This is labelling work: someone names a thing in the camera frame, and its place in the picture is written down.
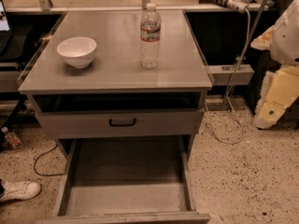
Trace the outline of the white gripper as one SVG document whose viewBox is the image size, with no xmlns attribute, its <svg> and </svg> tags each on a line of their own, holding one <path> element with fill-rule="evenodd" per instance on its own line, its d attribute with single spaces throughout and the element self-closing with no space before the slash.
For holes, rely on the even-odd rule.
<svg viewBox="0 0 299 224">
<path fill-rule="evenodd" d="M 282 65 L 263 77 L 254 125 L 269 129 L 299 97 L 299 0 L 293 0 L 276 21 L 271 37 L 271 58 Z"/>
</svg>

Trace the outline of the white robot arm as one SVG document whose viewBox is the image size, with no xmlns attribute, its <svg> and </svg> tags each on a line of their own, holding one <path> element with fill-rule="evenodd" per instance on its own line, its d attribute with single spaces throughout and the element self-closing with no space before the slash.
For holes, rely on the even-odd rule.
<svg viewBox="0 0 299 224">
<path fill-rule="evenodd" d="M 250 46 L 269 50 L 271 59 L 281 64 L 276 72 L 265 73 L 255 108 L 254 125 L 269 129 L 299 98 L 299 0 L 293 0 L 276 23 Z"/>
</svg>

